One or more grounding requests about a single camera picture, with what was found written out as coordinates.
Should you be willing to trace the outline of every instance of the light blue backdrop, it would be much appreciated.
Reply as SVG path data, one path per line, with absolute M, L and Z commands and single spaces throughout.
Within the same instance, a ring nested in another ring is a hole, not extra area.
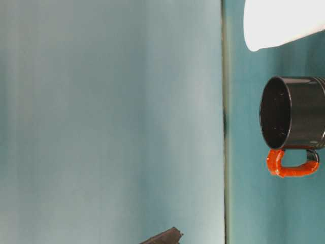
M 244 2 L 226 0 L 223 5 L 229 244 L 321 244 L 325 167 L 322 163 L 316 174 L 304 178 L 271 176 L 265 162 L 269 149 L 259 129 L 259 103 L 274 75 L 325 77 L 325 33 L 250 52 L 243 35 Z M 324 162 L 325 152 L 319 155 Z M 305 160 L 305 152 L 288 151 L 283 163 Z
M 223 243 L 220 2 L 0 3 L 0 242 Z

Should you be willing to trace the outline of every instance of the white lamp shade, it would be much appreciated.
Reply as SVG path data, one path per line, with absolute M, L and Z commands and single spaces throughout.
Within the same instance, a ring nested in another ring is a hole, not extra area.
M 325 0 L 246 0 L 249 50 L 276 47 L 325 29 Z

